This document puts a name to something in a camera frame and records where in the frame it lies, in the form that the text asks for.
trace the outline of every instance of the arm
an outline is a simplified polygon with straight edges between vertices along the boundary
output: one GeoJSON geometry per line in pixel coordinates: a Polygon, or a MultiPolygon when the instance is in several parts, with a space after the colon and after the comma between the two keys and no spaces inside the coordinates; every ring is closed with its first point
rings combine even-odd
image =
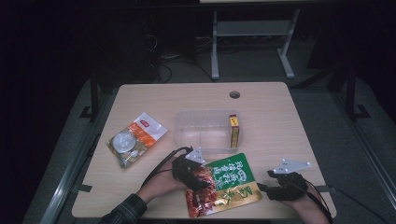
{"type": "MultiPolygon", "coordinates": [[[[320,196],[315,189],[308,185],[308,192],[312,193],[318,200],[321,201],[320,196]]],[[[299,215],[300,219],[306,224],[329,224],[329,220],[307,195],[295,201],[281,201],[283,204],[294,209],[299,215]]]]}
{"type": "Polygon", "coordinates": [[[151,200],[175,189],[186,189],[187,187],[183,183],[175,180],[172,176],[172,161],[174,159],[169,160],[159,173],[152,177],[136,194],[131,194],[111,213],[102,217],[99,223],[136,223],[148,209],[147,204],[151,200]]]}

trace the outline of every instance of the dark sleeve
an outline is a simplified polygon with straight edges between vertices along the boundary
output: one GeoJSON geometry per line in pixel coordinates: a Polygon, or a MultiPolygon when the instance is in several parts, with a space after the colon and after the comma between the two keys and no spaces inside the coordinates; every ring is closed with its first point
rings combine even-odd
{"type": "Polygon", "coordinates": [[[137,220],[143,216],[147,209],[146,203],[139,196],[131,194],[109,214],[102,217],[98,223],[137,223],[137,220]]]}

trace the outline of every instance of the small yellow box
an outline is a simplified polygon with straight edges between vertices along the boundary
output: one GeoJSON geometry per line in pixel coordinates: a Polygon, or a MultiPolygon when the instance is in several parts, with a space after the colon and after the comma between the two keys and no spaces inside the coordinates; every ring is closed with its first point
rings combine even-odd
{"type": "Polygon", "coordinates": [[[238,147],[239,123],[236,115],[230,115],[231,147],[238,147]]]}

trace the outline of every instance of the white metal stand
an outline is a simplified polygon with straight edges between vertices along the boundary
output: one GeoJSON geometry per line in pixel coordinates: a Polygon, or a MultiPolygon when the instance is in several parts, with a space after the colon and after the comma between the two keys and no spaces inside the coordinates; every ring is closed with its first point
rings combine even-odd
{"type": "Polygon", "coordinates": [[[240,35],[284,35],[285,44],[277,50],[280,61],[285,69],[286,76],[294,78],[293,71],[286,56],[293,36],[294,28],[298,19],[300,9],[294,10],[291,20],[283,21],[218,21],[218,12],[213,15],[213,46],[212,46],[212,78],[219,79],[218,62],[218,36],[240,36],[240,35]]]}

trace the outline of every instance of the food package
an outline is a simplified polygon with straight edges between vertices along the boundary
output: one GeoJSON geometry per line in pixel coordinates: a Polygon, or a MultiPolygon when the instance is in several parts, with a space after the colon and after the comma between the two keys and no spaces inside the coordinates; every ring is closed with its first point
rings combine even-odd
{"type": "Polygon", "coordinates": [[[108,140],[107,146],[117,157],[120,167],[128,168],[167,131],[157,120],[143,112],[134,122],[108,140]]]}
{"type": "Polygon", "coordinates": [[[186,191],[190,217],[202,217],[262,198],[244,153],[213,161],[193,171],[200,180],[209,183],[206,189],[186,191]]]}

